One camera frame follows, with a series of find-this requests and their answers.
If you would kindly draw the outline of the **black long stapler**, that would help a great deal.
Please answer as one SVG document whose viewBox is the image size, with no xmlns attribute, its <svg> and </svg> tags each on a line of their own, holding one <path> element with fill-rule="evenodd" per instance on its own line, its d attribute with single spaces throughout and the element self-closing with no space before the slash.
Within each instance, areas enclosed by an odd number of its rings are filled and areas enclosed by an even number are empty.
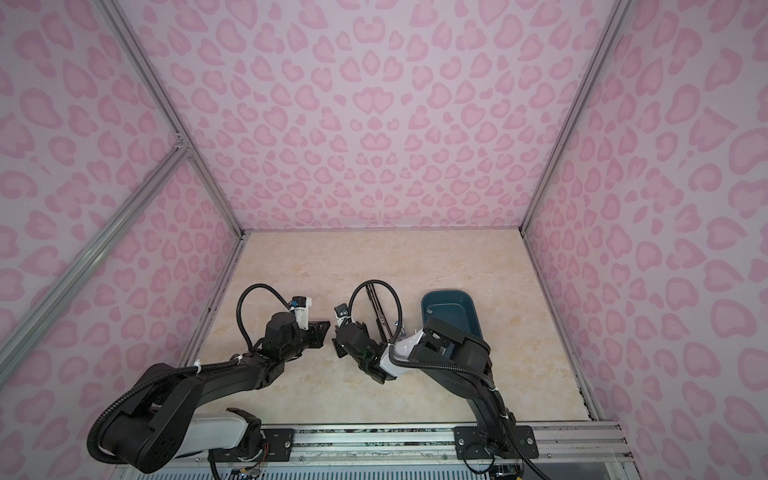
<svg viewBox="0 0 768 480">
<path fill-rule="evenodd" d="M 394 339 L 393 330 L 388 322 L 388 319 L 384 313 L 381 301 L 377 294 L 375 283 L 369 283 L 365 287 L 367 297 L 373 308 L 375 315 L 375 323 L 378 329 L 379 335 L 383 342 L 389 343 Z"/>
</svg>

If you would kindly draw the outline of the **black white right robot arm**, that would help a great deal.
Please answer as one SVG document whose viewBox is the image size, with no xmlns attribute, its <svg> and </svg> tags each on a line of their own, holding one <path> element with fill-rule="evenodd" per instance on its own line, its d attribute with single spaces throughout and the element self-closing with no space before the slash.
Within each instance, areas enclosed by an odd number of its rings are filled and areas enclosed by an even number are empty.
<svg viewBox="0 0 768 480">
<path fill-rule="evenodd" d="M 334 346 L 379 384 L 412 371 L 425 373 L 468 402 L 488 453 L 501 458 L 517 454 L 516 419 L 493 380 L 490 346 L 481 338 L 432 318 L 414 335 L 385 344 L 374 341 L 364 324 L 344 320 L 336 328 Z"/>
</svg>

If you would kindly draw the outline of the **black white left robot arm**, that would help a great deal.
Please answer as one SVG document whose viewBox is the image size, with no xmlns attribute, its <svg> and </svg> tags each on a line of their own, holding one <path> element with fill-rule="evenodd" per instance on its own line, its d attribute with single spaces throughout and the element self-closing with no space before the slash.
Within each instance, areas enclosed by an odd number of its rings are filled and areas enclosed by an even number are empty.
<svg viewBox="0 0 768 480">
<path fill-rule="evenodd" d="M 94 421 L 86 437 L 89 455 L 146 474 L 202 451 L 231 460 L 264 458 L 267 441 L 256 415 L 230 407 L 225 416 L 206 420 L 197 415 L 198 408 L 270 386 L 287 363 L 307 349 L 321 348 L 330 328 L 327 320 L 301 324 L 294 313 L 282 311 L 268 321 L 262 338 L 225 362 L 151 366 Z"/>
</svg>

